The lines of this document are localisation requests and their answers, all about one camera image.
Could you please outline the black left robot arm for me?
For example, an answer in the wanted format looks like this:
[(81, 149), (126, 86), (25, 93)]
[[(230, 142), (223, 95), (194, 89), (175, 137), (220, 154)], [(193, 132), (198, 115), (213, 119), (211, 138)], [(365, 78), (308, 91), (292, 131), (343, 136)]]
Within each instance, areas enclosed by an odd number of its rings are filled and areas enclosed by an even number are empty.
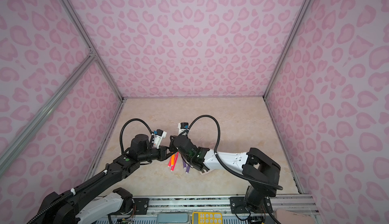
[(147, 135), (136, 135), (131, 146), (106, 164), (103, 171), (62, 194), (52, 192), (45, 197), (38, 213), (28, 223), (80, 224), (81, 218), (77, 215), (102, 192), (129, 177), (142, 163), (165, 161), (175, 153), (175, 148), (152, 148)]

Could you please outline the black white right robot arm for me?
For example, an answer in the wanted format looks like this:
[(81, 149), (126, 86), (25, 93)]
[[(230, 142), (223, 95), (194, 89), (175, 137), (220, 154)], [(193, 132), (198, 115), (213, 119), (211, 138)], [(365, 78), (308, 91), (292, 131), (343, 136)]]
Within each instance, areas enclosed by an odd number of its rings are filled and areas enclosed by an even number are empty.
[(249, 152), (224, 153), (198, 147), (187, 135), (170, 137), (170, 149), (178, 152), (184, 161), (202, 174), (213, 170), (226, 170), (250, 183), (246, 190), (243, 208), (258, 212), (266, 204), (266, 197), (275, 197), (279, 185), (281, 166), (257, 148)]

